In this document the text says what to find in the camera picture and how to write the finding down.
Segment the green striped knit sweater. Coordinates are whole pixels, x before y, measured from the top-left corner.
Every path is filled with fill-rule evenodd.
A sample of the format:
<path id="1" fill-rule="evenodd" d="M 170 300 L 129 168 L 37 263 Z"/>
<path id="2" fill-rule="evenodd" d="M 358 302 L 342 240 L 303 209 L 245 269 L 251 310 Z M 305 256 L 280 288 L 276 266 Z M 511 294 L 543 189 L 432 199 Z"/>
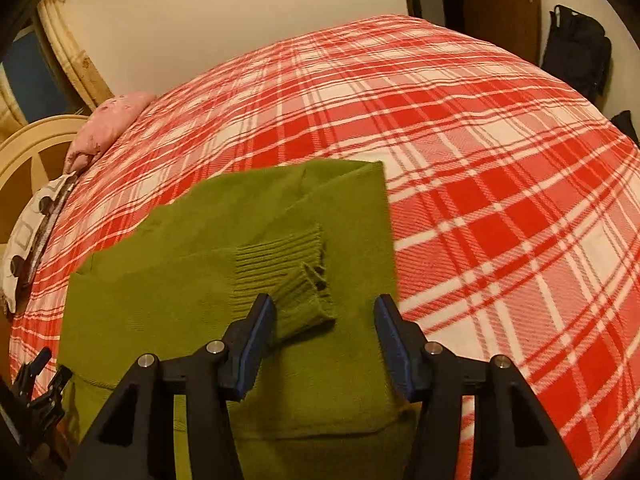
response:
<path id="1" fill-rule="evenodd" d="M 396 290 L 380 162 L 203 181 L 70 277 L 58 346 L 73 372 L 70 438 L 138 356 L 187 356 L 264 293 L 277 325 L 254 388 L 229 406 L 245 477 L 398 479 L 416 418 L 390 384 L 373 315 Z"/>

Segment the white grey patterned pillow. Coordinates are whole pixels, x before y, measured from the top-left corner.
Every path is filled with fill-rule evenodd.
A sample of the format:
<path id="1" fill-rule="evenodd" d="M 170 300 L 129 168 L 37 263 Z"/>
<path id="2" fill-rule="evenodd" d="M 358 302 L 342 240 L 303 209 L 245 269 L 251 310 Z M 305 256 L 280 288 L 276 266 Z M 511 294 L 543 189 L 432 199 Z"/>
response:
<path id="1" fill-rule="evenodd" d="M 32 286 L 37 268 L 66 200 L 78 180 L 62 174 L 40 188 L 27 203 L 9 236 L 1 261 L 1 305 L 14 315 Z"/>

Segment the red white plaid bedspread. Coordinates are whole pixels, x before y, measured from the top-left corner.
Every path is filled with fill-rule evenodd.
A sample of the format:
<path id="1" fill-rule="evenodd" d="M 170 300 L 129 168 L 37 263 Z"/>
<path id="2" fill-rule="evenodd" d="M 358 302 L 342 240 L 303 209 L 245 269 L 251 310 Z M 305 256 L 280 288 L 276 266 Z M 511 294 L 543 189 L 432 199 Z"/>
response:
<path id="1" fill-rule="evenodd" d="M 68 204 L 15 374 L 61 331 L 68 278 L 157 205 L 224 171 L 384 164 L 399 307 L 452 351 L 514 359 L 586 479 L 639 431 L 639 151 L 562 81 L 408 16 L 311 32 L 160 96 Z"/>

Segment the cream wooden headboard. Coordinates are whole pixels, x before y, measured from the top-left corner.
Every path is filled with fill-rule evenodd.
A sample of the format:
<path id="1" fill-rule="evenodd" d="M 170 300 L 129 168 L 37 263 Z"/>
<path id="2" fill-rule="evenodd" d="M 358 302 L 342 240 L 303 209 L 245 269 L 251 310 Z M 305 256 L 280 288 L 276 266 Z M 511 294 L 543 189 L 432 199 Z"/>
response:
<path id="1" fill-rule="evenodd" d="M 35 192 L 62 176 L 70 142 L 87 116 L 58 115 L 31 122 L 1 143 L 1 251 Z"/>

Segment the pink pillow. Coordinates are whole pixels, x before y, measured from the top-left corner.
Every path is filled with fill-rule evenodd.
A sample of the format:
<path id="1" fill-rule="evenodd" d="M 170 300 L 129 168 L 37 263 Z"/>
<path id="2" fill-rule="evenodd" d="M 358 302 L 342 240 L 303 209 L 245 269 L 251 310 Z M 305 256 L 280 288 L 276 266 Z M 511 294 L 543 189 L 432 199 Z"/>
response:
<path id="1" fill-rule="evenodd" d="M 70 144 L 63 174 L 80 174 L 97 162 L 155 100 L 154 93 L 140 91 L 104 101 Z"/>

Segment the dark window pane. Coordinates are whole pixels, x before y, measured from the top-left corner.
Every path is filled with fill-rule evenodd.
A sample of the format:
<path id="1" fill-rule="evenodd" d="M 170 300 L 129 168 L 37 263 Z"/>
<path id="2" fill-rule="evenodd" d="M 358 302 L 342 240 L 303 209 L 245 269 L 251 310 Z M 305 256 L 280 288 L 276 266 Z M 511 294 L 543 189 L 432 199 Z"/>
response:
<path id="1" fill-rule="evenodd" d="M 34 26 L 29 25 L 13 40 L 3 59 L 3 68 L 28 122 L 76 112 L 42 54 Z"/>

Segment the beige patterned curtain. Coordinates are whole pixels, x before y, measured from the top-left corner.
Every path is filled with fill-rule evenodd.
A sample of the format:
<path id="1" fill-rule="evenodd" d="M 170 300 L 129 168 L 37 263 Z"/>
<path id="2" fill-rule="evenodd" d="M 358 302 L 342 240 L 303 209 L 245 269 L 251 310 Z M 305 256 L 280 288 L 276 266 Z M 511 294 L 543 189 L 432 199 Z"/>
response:
<path id="1" fill-rule="evenodd" d="M 44 34 L 62 71 L 89 110 L 95 110 L 114 94 L 78 44 L 62 10 L 66 0 L 41 0 L 37 6 Z"/>

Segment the brown wooden door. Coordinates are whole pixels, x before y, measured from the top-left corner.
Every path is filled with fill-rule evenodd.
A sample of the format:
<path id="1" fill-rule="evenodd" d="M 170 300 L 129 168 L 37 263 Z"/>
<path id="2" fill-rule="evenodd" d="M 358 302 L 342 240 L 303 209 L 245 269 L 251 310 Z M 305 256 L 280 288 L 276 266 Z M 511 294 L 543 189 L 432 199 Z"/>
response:
<path id="1" fill-rule="evenodd" d="M 540 53 L 540 0 L 462 0 L 463 32 L 536 65 Z"/>

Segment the black bag on wall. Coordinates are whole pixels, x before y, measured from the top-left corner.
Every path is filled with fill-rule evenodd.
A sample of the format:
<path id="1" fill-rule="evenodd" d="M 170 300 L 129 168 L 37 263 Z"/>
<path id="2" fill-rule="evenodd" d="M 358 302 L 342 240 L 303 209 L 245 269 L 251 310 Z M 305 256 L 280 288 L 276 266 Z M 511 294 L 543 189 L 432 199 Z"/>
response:
<path id="1" fill-rule="evenodd" d="M 611 66 L 612 42 L 591 16 L 557 4 L 541 68 L 593 104 L 604 95 Z"/>

